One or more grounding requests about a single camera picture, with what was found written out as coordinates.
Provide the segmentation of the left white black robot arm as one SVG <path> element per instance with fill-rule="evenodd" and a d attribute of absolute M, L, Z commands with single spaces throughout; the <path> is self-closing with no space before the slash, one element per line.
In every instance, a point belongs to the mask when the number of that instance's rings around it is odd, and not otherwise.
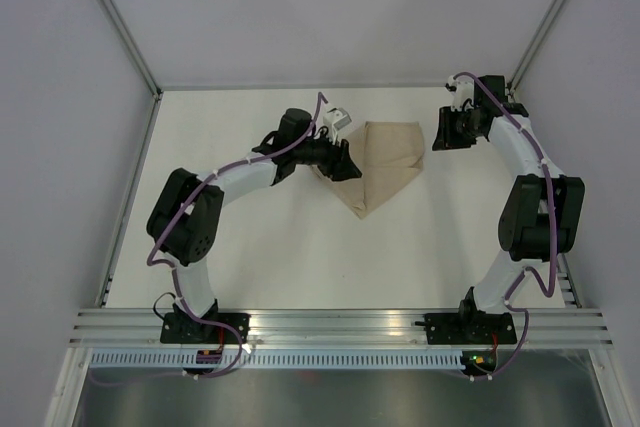
<path fill-rule="evenodd" d="M 217 299 L 208 276 L 207 256 L 216 239 L 222 209 L 312 166 L 332 182 L 362 176 L 340 136 L 351 123 L 342 108 L 316 106 L 314 113 L 289 108 L 278 127 L 242 159 L 201 177 L 184 168 L 169 175 L 146 224 L 154 245 L 149 266 L 166 265 L 174 285 L 184 332 L 206 343 L 218 331 Z"/>

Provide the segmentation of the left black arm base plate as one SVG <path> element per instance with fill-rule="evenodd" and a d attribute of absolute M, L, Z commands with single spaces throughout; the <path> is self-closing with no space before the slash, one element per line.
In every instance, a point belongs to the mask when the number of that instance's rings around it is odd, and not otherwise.
<path fill-rule="evenodd" d="M 215 318 L 235 329 L 242 342 L 247 340 L 250 330 L 250 315 L 245 312 L 222 312 Z M 181 310 L 164 315 L 160 334 L 161 344 L 205 345 L 224 344 L 237 345 L 238 339 L 226 328 L 202 324 L 192 320 Z"/>

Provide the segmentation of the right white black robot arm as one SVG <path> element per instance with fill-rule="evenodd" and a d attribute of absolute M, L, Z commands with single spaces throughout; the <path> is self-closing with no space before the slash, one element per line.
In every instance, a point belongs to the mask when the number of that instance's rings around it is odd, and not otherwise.
<path fill-rule="evenodd" d="M 545 298 L 556 291 L 558 260 L 575 243 L 585 196 L 579 177 L 566 175 L 537 139 L 523 104 L 510 99 L 502 76 L 461 72 L 445 85 L 434 151 L 469 149 L 485 139 L 501 156 L 513 185 L 498 221 L 500 251 L 483 279 L 469 288 L 454 314 L 428 322 L 478 342 L 493 327 L 512 326 L 511 299 L 532 278 Z"/>

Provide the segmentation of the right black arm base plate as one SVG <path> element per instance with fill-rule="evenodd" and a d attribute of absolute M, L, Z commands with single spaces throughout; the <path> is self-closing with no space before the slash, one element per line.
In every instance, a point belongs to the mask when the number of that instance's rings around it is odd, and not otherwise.
<path fill-rule="evenodd" d="M 478 313 L 463 319 L 457 313 L 427 313 L 421 322 L 429 345 L 515 345 L 517 335 L 508 313 Z"/>

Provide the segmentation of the beige cloth napkin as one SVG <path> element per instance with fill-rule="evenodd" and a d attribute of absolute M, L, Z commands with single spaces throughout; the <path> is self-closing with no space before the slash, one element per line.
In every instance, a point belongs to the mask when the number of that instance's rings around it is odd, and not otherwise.
<path fill-rule="evenodd" d="M 367 121 L 347 140 L 361 177 L 332 182 L 317 167 L 311 171 L 359 219 L 389 201 L 423 170 L 424 137 L 417 122 Z"/>

